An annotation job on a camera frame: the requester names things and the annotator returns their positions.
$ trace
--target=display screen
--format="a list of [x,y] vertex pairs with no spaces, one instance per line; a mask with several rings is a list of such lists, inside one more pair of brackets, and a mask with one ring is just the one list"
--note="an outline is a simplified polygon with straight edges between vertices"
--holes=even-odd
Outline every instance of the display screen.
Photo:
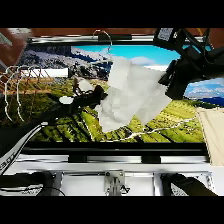
[[[162,71],[166,70],[172,60],[180,57],[175,51],[151,45],[112,46],[110,54],[124,57],[140,66]],[[19,65],[39,65],[43,69],[69,68],[74,73],[78,72],[79,77],[88,80],[93,86],[100,85],[107,92],[109,87],[107,80],[111,64],[105,63],[96,70],[86,67],[87,63],[103,60],[104,58],[108,58],[107,46],[38,45],[26,48]],[[72,77],[61,77],[58,74],[48,88],[57,97],[71,96],[73,95],[72,82]],[[37,94],[32,116],[38,116],[41,112],[47,110],[52,103],[46,94]],[[30,104],[31,101],[27,97],[27,100],[24,99],[22,106],[28,108]],[[146,125],[142,125],[138,118],[134,116],[127,126],[104,133],[99,124],[97,112],[86,107],[72,118],[61,118],[55,125],[42,128],[30,141],[204,142],[202,128],[196,118],[195,110],[197,107],[214,108],[219,106],[224,106],[223,79],[203,81],[190,84],[183,100],[172,100],[160,114]],[[24,117],[30,115],[28,109],[23,109],[23,115]],[[10,123],[1,123],[1,126],[4,125],[10,125]]]

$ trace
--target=metal bracket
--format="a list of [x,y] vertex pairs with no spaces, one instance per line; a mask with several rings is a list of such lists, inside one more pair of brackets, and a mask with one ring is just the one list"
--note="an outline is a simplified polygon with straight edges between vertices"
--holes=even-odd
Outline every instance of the metal bracket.
[[127,194],[130,188],[125,187],[125,173],[122,170],[105,172],[104,191],[107,196]]

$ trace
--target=green field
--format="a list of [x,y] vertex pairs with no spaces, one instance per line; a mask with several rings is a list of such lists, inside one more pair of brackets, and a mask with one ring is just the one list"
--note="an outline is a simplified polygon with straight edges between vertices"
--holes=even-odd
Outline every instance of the green field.
[[[90,82],[94,86],[101,85],[105,91],[108,89],[105,81],[90,80]],[[51,89],[52,93],[58,97],[73,95],[71,80],[67,80],[65,85],[54,84]],[[24,117],[29,114],[30,104],[31,101],[27,97],[23,108]],[[46,95],[39,94],[32,118],[38,116],[51,104],[53,102]],[[147,125],[143,126],[138,118],[134,116],[128,126],[109,133],[102,132],[97,112],[86,107],[80,114],[74,115],[73,119],[59,119],[54,127],[44,127],[31,140],[57,142],[204,142],[201,126],[195,117],[195,109],[199,106],[214,107],[214,105],[200,101],[173,100]],[[10,126],[10,123],[1,121],[1,125]]]

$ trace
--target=black frame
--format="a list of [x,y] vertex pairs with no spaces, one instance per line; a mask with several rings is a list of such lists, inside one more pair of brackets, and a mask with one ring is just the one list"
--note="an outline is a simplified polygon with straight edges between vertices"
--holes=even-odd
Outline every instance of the black frame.
[[[153,45],[154,35],[110,35],[113,45]],[[138,40],[137,37],[149,37],[150,40]],[[87,46],[107,45],[108,37],[99,35],[92,40],[91,36],[40,37],[29,38],[27,46]],[[119,156],[206,156],[208,152],[205,143],[116,143],[116,142],[27,142],[22,150],[29,155],[119,155]]]

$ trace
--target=beige cloth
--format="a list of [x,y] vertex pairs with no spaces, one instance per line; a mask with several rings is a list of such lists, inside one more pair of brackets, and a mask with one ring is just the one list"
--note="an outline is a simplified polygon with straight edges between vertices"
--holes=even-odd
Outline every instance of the beige cloth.
[[224,165],[224,108],[196,109],[202,125],[211,165]]

